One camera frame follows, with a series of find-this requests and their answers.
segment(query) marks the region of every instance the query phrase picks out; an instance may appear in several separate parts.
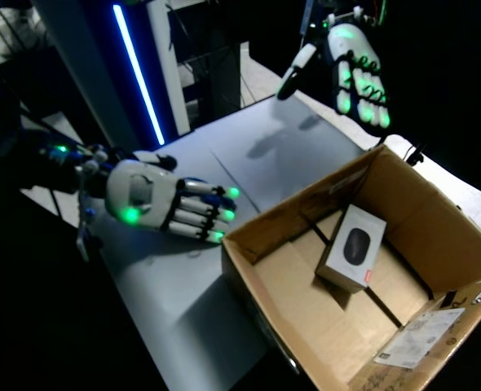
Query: glowing blue light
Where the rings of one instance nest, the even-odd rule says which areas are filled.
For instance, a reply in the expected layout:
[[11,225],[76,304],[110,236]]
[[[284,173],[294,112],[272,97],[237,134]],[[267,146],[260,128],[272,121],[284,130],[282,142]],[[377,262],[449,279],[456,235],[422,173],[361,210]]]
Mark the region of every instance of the glowing blue light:
[[128,52],[128,57],[130,58],[132,68],[134,69],[135,78],[137,79],[137,83],[139,84],[139,89],[141,90],[144,104],[146,105],[146,109],[148,110],[150,121],[152,121],[153,129],[156,132],[157,141],[160,145],[164,145],[165,138],[162,136],[159,122],[157,122],[156,112],[153,111],[152,100],[150,99],[150,95],[148,94],[148,89],[146,88],[146,83],[144,82],[143,74],[141,73],[139,61],[137,60],[137,56],[135,55],[134,44],[132,43],[130,34],[128,33],[128,27],[126,26],[125,16],[123,15],[121,6],[114,5],[113,13],[116,16],[117,24],[119,25],[119,29],[121,30],[121,36],[123,37],[126,51]]

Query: white table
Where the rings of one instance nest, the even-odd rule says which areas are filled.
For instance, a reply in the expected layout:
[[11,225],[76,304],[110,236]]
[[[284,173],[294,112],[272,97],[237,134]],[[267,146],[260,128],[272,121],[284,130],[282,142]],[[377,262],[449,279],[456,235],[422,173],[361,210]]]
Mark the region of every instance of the white table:
[[[363,151],[291,98],[266,99],[161,152],[177,158],[181,177],[239,187],[239,226]],[[103,211],[91,229],[104,242],[104,260],[169,389],[230,389],[266,353],[221,278],[219,246],[139,231]]]

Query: open cardboard box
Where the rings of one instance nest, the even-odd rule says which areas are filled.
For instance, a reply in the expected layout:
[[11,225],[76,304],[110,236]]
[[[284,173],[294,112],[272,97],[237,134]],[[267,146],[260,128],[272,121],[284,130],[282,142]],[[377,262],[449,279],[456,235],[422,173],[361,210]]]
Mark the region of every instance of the open cardboard box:
[[[315,275],[349,203],[387,221],[369,287],[355,294]],[[471,304],[481,291],[481,231],[383,146],[233,231],[223,247],[227,279],[322,390],[423,389],[481,319],[481,304]],[[466,311],[416,369],[373,362],[403,325],[456,290],[449,305]]]

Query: computer mouse picture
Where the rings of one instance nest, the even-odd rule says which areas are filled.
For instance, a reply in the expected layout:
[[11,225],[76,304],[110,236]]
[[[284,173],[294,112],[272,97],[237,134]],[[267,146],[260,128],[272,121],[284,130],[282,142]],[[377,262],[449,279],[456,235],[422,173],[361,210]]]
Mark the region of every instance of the computer mouse picture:
[[353,228],[347,236],[344,246],[344,257],[352,265],[362,265],[368,253],[371,238],[369,234],[360,228]]

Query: tiled floor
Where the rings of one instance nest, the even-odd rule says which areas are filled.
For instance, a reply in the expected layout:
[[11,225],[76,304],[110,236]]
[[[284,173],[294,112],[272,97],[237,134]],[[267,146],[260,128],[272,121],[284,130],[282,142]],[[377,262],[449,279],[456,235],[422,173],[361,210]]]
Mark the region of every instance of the tiled floor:
[[[280,83],[280,78],[271,71],[256,63],[249,57],[248,45],[241,47],[240,65],[245,83],[241,83],[241,92],[246,105],[252,104],[254,99],[264,99],[274,94],[276,87]],[[191,82],[191,73],[181,69],[181,79],[183,85]],[[366,134],[355,122],[344,116],[339,116],[334,110],[316,102],[308,96],[298,93],[298,97],[307,104],[312,110],[318,112],[324,119],[337,126],[344,134],[351,138],[362,148],[372,147],[377,143],[377,138]],[[56,116],[50,119],[52,125],[58,126],[60,129],[72,133],[72,128],[68,125],[64,118]],[[411,147],[411,144],[400,136],[391,136],[386,140],[386,144],[394,152],[400,156],[404,156],[405,152]],[[476,190],[467,183],[451,175],[448,171],[439,167],[430,159],[425,159],[424,163],[415,167],[421,175],[433,182],[444,194],[446,194],[453,202],[460,205],[462,210],[471,217],[481,227],[481,191]],[[25,194],[38,201],[45,208],[54,211],[51,196],[48,190],[42,188],[34,188],[32,191],[25,191]],[[77,200],[73,195],[66,195],[56,192],[56,196],[60,203],[64,219],[70,224],[77,225]]]

